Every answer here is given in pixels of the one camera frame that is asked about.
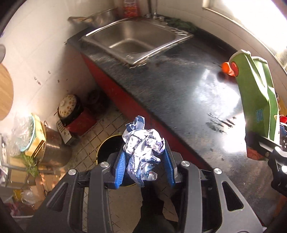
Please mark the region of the orange plastic drink bottle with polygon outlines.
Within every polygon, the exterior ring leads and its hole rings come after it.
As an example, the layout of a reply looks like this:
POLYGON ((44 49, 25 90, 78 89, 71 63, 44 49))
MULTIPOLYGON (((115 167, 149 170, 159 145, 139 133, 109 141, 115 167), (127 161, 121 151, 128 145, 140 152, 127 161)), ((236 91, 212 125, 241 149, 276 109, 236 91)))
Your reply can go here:
POLYGON ((235 62, 224 62, 221 66, 222 72, 235 77, 238 73, 238 67, 235 62))

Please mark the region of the clear plastic bag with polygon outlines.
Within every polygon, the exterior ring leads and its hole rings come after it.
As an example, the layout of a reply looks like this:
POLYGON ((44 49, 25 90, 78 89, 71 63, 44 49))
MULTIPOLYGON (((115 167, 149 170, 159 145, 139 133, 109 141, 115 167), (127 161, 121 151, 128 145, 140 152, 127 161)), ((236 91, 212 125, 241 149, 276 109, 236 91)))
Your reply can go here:
POLYGON ((15 116, 11 134, 6 138, 8 156, 25 152, 35 138, 35 118, 32 114, 15 116))

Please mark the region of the red detergent bottle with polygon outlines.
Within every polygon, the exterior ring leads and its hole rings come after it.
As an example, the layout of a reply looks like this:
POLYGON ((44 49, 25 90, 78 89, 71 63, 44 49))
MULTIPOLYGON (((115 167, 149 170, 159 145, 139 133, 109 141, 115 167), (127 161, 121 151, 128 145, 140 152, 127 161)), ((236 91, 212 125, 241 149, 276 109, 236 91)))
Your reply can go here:
POLYGON ((138 17, 139 8, 136 0, 123 0, 124 17, 138 17))

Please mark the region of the green crushed paper cup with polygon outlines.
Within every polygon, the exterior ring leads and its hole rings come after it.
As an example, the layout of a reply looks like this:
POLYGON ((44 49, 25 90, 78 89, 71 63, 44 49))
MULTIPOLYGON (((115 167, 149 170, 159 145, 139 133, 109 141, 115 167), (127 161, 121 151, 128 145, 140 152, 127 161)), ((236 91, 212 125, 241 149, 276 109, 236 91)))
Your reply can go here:
POLYGON ((280 143, 279 108, 268 62, 249 51, 234 53, 229 64, 240 91, 246 133, 280 143))

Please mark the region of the yellow box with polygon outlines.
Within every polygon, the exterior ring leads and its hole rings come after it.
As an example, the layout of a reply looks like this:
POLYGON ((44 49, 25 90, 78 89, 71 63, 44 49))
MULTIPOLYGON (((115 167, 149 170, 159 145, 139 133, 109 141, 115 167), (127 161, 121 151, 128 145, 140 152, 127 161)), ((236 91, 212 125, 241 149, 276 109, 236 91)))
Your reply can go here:
POLYGON ((30 143, 28 149, 24 151, 24 154, 29 157, 35 157, 43 144, 46 142, 46 137, 43 131, 40 118, 35 114, 32 114, 32 117, 34 120, 32 142, 30 143))

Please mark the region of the white blue wrapper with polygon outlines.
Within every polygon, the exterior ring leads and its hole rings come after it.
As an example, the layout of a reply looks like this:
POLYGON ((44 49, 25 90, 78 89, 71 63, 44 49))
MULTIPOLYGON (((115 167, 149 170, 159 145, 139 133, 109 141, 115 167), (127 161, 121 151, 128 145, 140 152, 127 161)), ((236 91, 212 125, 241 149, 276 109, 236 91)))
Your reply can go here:
POLYGON ((144 187, 145 181, 155 181, 157 173, 153 168, 161 162, 160 155, 165 150, 164 138, 155 129, 145 128, 143 116, 136 116, 133 122, 126 124, 122 139, 129 177, 140 187, 144 187))

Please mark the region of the black trash bin yellow rim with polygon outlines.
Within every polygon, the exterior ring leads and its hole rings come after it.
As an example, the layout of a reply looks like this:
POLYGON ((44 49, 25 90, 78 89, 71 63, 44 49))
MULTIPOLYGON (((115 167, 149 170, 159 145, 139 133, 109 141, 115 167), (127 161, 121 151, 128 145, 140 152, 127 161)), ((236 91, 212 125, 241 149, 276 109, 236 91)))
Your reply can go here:
MULTIPOLYGON (((101 162, 107 162, 108 159, 111 158, 112 153, 120 153, 123 145, 124 141, 121 134, 110 136, 98 148, 96 160, 97 164, 100 164, 101 162)), ((133 185, 135 185, 134 180, 131 179, 131 177, 128 175, 127 170, 124 169, 123 181, 119 186, 129 187, 133 185)))

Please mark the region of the steel mixing bowl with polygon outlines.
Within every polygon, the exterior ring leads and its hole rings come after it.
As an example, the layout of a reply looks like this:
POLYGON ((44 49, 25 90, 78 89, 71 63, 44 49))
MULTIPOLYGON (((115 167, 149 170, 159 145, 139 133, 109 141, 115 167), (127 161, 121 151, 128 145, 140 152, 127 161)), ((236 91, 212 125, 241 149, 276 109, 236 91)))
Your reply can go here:
POLYGON ((90 27, 100 28, 107 26, 119 19, 118 9, 112 8, 105 11, 101 11, 91 16, 70 16, 68 21, 75 22, 75 23, 83 23, 90 27))

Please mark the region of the chrome faucet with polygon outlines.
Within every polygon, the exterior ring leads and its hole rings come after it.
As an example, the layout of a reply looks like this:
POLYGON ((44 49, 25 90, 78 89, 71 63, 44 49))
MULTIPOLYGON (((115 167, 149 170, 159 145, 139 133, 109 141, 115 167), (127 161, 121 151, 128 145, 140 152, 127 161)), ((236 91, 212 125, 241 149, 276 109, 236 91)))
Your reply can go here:
POLYGON ((148 13, 144 15, 145 18, 158 20, 158 21, 164 21, 165 17, 162 15, 159 15, 157 13, 158 9, 158 1, 157 0, 147 0, 147 8, 148 13))

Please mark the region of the round wooden board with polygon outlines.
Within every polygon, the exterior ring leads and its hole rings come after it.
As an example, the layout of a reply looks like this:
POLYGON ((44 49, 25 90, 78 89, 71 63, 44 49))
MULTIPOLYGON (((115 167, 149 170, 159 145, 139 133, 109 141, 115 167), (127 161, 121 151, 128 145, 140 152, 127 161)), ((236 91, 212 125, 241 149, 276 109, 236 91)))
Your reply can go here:
POLYGON ((14 88, 12 78, 7 68, 1 64, 0 68, 0 120, 4 120, 13 104, 14 88))

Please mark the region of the steel stock pot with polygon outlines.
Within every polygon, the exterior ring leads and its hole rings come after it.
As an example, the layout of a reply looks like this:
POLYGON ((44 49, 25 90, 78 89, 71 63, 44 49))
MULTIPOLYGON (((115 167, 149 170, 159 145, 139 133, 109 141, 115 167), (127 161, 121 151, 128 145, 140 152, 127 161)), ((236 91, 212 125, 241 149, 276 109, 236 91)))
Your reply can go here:
POLYGON ((58 131, 55 131, 45 123, 41 123, 46 142, 39 156, 38 164, 46 167, 64 167, 72 157, 72 148, 66 145, 58 131))

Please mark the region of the stainless steel sink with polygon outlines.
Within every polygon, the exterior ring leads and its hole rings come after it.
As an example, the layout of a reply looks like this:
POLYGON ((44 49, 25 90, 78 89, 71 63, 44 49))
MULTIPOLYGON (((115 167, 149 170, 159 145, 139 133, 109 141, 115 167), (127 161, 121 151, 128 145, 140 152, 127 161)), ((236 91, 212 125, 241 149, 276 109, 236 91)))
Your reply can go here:
POLYGON ((129 67, 146 61, 194 35, 147 18, 121 19, 82 36, 82 41, 99 47, 129 67))

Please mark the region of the dark green cloth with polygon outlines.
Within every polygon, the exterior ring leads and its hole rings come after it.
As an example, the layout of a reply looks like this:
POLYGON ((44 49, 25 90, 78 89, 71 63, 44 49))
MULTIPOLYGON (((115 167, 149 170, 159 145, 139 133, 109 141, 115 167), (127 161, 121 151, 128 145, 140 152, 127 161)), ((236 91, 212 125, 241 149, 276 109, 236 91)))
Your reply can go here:
POLYGON ((197 26, 195 26, 193 23, 189 21, 183 21, 179 18, 165 18, 165 22, 168 24, 170 27, 177 28, 179 30, 183 30, 189 33, 194 33, 197 30, 197 26))

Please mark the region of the clay pot with lid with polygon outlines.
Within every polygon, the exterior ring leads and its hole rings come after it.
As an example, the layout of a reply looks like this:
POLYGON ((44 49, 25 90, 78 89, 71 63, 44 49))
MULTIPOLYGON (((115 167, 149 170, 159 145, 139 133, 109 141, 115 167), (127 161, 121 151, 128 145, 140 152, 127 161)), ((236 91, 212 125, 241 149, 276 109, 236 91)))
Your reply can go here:
POLYGON ((65 96, 58 108, 57 114, 64 126, 67 126, 76 118, 76 115, 82 111, 81 100, 77 95, 69 94, 65 96))

